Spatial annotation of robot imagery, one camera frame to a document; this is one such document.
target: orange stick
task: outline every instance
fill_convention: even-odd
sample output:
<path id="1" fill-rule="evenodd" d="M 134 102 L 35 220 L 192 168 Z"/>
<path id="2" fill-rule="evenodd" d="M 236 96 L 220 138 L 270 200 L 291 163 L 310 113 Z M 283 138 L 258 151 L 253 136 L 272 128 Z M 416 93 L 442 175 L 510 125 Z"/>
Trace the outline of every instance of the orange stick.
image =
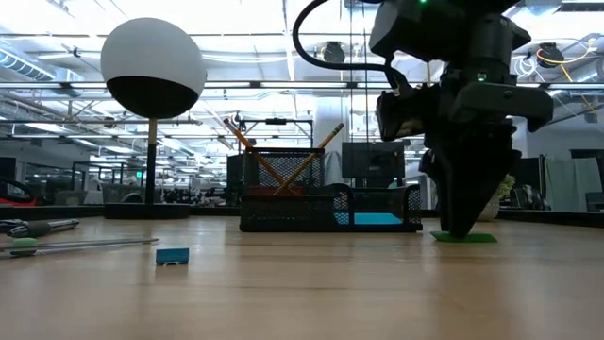
<path id="1" fill-rule="evenodd" d="M 344 123 L 340 123 L 336 128 L 333 129 L 333 131 L 331 131 L 331 133 L 329 133 L 329 135 L 325 138 L 325 140 L 323 142 L 321 142 L 319 144 L 319 146 L 317 146 L 317 147 L 324 148 L 326 145 L 328 145 L 329 142 L 331 142 L 331 140 L 333 139 L 333 137 L 335 137 L 338 133 L 340 133 L 340 130 L 342 130 L 343 127 L 344 127 Z M 302 174 L 304 169 L 306 169 L 309 166 L 309 164 L 312 162 L 312 160 L 314 160 L 314 158 L 316 156 L 317 156 L 317 154 L 313 153 L 313 154 L 309 155 L 306 159 L 304 159 L 302 161 L 302 163 L 300 164 L 300 166 L 298 166 L 295 169 L 294 173 L 285 181 L 285 183 L 281 184 L 281 186 L 278 187 L 278 189 L 275 191 L 275 193 L 273 195 L 278 195 L 282 191 L 289 189 L 288 187 L 290 186 L 290 184 L 292 184 L 295 181 L 295 179 L 297 179 L 297 177 L 300 176 L 300 174 Z"/>
<path id="2" fill-rule="evenodd" d="M 243 136 L 242 133 L 238 129 L 236 129 L 234 126 L 232 126 L 230 124 L 228 119 L 225 119 L 224 123 L 226 125 L 226 128 L 228 128 L 228 130 L 230 130 L 237 137 L 237 139 L 243 145 L 245 145 L 245 147 L 250 148 L 250 149 L 254 148 L 254 146 L 251 143 L 249 143 L 247 138 L 245 138 L 245 136 Z M 279 183 L 279 185 L 282 186 L 283 183 L 285 182 L 285 180 L 283 180 L 283 177 L 275 170 L 275 168 L 265 158 L 263 158 L 263 156 L 259 155 L 257 152 L 253 152 L 253 154 L 254 154 L 254 158 L 256 158 L 258 163 L 262 164 L 262 166 L 264 166 L 264 169 L 266 169 L 266 171 L 269 174 L 271 174 L 271 176 Z"/>

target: blue object in basket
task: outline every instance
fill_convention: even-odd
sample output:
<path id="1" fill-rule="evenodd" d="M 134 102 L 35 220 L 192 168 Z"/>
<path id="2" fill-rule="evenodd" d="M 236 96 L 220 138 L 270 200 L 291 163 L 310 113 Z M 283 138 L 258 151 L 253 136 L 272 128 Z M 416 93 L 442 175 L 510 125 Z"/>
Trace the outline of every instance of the blue object in basket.
<path id="1" fill-rule="evenodd" d="M 188 264 L 189 249 L 188 248 L 173 248 L 173 249 L 158 249 L 155 253 L 156 264 Z"/>
<path id="2" fill-rule="evenodd" d="M 355 225 L 357 226 L 385 226 L 399 225 L 400 219 L 386 212 L 356 212 Z"/>

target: white sphere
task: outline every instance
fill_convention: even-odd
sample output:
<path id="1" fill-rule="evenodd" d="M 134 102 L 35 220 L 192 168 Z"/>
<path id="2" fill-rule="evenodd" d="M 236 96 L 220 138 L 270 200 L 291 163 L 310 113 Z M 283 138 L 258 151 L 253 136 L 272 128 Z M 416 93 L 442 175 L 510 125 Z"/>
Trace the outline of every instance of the white sphere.
<path id="1" fill-rule="evenodd" d="M 207 78 L 193 39 L 177 26 L 155 18 L 118 25 L 103 45 L 101 72 L 122 106 L 159 119 L 190 109 Z"/>

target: black mesh basket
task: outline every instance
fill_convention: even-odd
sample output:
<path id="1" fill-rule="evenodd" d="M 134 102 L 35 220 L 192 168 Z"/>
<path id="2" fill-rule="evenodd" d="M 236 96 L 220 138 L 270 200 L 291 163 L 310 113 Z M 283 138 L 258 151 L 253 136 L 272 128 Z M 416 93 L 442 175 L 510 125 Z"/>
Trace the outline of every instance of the black mesh basket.
<path id="1" fill-rule="evenodd" d="M 243 195 L 241 231 L 304 232 L 337 226 L 332 195 Z"/>
<path id="2" fill-rule="evenodd" d="M 400 196 L 402 196 L 400 213 L 403 224 L 409 228 L 423 230 L 422 197 L 419 184 L 413 184 L 403 188 Z"/>
<path id="3" fill-rule="evenodd" d="M 424 229 L 419 184 L 395 189 L 353 189 L 353 192 L 355 212 L 391 213 L 401 220 L 405 230 Z"/>
<path id="4" fill-rule="evenodd" d="M 353 228 L 355 225 L 355 197 L 346 184 L 330 184 L 322 189 L 325 195 L 331 195 L 333 216 L 340 227 Z"/>
<path id="5" fill-rule="evenodd" d="M 250 195 L 271 195 L 278 181 L 258 162 L 254 153 L 263 157 L 283 180 L 287 180 L 310 155 L 310 164 L 290 185 L 290 193 L 304 194 L 306 188 L 321 188 L 325 183 L 325 150 L 321 148 L 258 147 L 245 150 L 243 185 Z"/>

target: mesh desk organizer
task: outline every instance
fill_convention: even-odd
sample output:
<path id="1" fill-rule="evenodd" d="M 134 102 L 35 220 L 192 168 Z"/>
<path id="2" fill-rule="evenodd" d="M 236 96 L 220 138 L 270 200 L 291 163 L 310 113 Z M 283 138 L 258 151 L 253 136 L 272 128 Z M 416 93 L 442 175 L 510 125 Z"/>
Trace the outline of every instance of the mesh desk organizer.
<path id="1" fill-rule="evenodd" d="M 254 152 L 284 180 L 311 154 L 315 158 L 290 185 L 279 183 L 258 163 Z M 324 149 L 253 148 L 244 154 L 241 231 L 255 232 L 416 232 L 422 230 L 419 185 L 388 191 L 390 212 L 356 212 L 346 184 L 325 183 Z"/>

